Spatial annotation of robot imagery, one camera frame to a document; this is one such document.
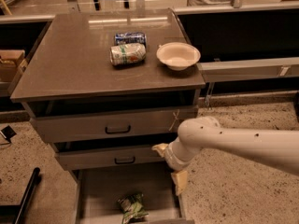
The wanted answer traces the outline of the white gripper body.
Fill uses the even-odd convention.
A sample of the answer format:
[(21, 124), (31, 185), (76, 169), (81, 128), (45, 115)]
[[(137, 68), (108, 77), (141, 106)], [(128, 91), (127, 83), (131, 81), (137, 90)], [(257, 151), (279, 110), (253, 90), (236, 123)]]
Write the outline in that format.
[(177, 137), (164, 150), (164, 158), (170, 168), (181, 171), (191, 163), (199, 152), (200, 147), (186, 146)]

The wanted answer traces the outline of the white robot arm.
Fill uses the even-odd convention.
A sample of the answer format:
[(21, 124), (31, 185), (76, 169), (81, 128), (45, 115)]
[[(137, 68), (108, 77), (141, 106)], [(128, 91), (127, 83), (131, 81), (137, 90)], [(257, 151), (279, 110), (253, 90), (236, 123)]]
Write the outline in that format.
[(178, 137), (173, 142), (152, 147), (173, 170), (171, 177), (177, 195), (187, 187), (187, 166), (204, 148), (299, 174), (298, 131), (224, 128), (210, 116), (187, 119), (178, 126)]

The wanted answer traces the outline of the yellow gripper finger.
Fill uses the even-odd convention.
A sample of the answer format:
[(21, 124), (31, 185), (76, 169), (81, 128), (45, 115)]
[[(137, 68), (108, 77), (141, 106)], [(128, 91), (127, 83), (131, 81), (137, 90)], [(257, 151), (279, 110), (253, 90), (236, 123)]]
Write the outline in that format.
[(176, 195), (179, 196), (187, 187), (188, 172), (186, 170), (175, 171), (171, 173), (171, 177), (175, 184)]
[(151, 149), (159, 154), (160, 157), (164, 157), (164, 152), (166, 148), (168, 147), (168, 144), (166, 143), (161, 143), (158, 145), (154, 145)]

